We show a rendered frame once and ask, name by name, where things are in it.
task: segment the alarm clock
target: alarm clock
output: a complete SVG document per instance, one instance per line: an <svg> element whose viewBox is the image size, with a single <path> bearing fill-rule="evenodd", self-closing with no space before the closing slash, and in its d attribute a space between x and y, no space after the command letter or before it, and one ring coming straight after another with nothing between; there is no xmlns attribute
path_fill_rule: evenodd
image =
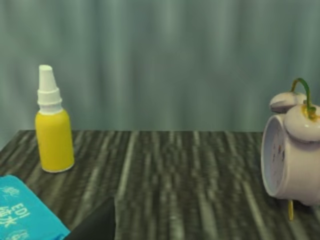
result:
<svg viewBox="0 0 320 240"><path fill-rule="evenodd" d="M308 86L302 78L295 81ZM311 105L306 91L307 96L291 90L270 101L276 114L263 131L261 173L269 196L313 206L320 204L320 107Z"/></svg>

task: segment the glue bottle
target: glue bottle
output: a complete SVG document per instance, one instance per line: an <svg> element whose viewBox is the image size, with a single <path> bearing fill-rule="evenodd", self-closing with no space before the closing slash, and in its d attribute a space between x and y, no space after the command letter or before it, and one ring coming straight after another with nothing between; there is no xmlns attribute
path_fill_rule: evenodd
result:
<svg viewBox="0 0 320 240"><path fill-rule="evenodd" d="M69 115L62 107L60 90L53 69L39 66L39 111L35 116L35 132L42 169L59 173L70 169L74 163L73 141Z"/></svg>

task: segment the blue packet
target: blue packet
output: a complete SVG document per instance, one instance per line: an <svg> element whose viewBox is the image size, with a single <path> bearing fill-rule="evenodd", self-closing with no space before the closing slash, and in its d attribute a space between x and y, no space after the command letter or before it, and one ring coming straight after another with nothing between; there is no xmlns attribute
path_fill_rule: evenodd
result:
<svg viewBox="0 0 320 240"><path fill-rule="evenodd" d="M0 177L0 240L62 240L70 231L17 177Z"/></svg>

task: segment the bottle neck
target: bottle neck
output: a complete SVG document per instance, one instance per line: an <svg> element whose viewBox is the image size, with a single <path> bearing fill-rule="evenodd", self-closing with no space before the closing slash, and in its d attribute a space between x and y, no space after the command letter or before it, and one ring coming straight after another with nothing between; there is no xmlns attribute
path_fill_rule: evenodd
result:
<svg viewBox="0 0 320 240"><path fill-rule="evenodd" d="M42 115L54 115L64 110L61 103L56 103L52 105L39 105L39 107L39 113L41 113Z"/></svg>

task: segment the clock face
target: clock face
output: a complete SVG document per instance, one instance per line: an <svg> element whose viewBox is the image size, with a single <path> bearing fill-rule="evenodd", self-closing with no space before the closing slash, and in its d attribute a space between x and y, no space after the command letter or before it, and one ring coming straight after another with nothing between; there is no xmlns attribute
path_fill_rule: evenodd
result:
<svg viewBox="0 0 320 240"><path fill-rule="evenodd" d="M284 175L286 136L282 122L279 115L271 117L262 139L261 168L263 183L271 196L277 194Z"/></svg>

